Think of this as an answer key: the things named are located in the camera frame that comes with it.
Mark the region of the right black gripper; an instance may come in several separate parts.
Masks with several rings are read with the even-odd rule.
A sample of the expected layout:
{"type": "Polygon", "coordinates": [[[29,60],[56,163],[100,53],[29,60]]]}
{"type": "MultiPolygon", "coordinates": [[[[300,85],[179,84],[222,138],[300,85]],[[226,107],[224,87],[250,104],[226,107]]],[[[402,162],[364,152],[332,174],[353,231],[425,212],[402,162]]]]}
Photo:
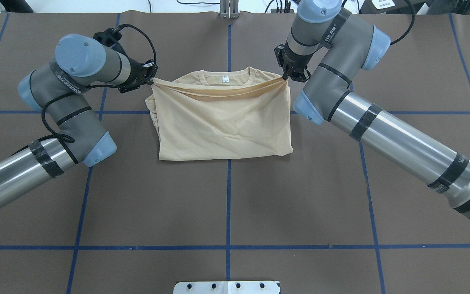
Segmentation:
{"type": "Polygon", "coordinates": [[[284,80],[291,79],[296,82],[307,82],[311,77],[307,69],[311,55],[303,56],[293,52],[290,48],[284,48],[284,66],[282,68],[282,78],[284,80]]]}

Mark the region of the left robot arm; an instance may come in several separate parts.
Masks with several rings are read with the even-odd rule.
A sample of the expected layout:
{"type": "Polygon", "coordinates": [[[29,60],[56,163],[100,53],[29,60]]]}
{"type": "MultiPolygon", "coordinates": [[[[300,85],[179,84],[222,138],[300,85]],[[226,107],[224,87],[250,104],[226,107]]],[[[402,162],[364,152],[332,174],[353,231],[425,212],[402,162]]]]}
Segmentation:
{"type": "Polygon", "coordinates": [[[54,57],[18,85],[39,111],[48,135],[0,162],[0,208],[77,164],[92,167],[116,152],[116,143],[84,95],[92,89],[134,91],[153,82],[157,57],[138,62],[120,45],[124,25],[93,37],[62,37],[54,57]]]}

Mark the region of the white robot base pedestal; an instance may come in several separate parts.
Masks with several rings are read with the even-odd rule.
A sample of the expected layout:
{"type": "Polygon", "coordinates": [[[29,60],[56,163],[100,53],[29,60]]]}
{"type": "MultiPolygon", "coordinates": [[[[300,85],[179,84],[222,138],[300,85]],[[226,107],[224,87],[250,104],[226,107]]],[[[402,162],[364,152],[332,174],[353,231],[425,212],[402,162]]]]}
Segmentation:
{"type": "Polygon", "coordinates": [[[279,281],[183,281],[174,294],[280,294],[279,281]]]}

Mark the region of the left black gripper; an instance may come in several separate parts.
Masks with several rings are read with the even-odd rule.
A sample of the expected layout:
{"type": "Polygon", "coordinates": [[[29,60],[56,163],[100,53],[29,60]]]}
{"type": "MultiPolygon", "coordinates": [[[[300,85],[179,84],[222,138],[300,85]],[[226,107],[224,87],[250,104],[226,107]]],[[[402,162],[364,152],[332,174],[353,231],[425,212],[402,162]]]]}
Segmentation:
{"type": "Polygon", "coordinates": [[[145,63],[129,60],[129,65],[130,72],[127,80],[117,86],[120,93],[134,91],[142,85],[154,84],[154,78],[158,71],[156,60],[148,60],[145,63]]]}

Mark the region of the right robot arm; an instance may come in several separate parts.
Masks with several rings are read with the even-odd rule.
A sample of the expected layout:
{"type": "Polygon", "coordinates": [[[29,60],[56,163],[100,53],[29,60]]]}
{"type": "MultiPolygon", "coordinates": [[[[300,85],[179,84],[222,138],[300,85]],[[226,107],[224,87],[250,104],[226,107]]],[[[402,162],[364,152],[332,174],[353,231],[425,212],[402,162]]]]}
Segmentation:
{"type": "Polygon", "coordinates": [[[286,41],[275,48],[282,78],[304,84],[294,111],[316,125],[334,125],[391,160],[470,220],[470,158],[351,89],[355,76],[373,69],[392,41],[342,4],[300,1],[286,41]]]}

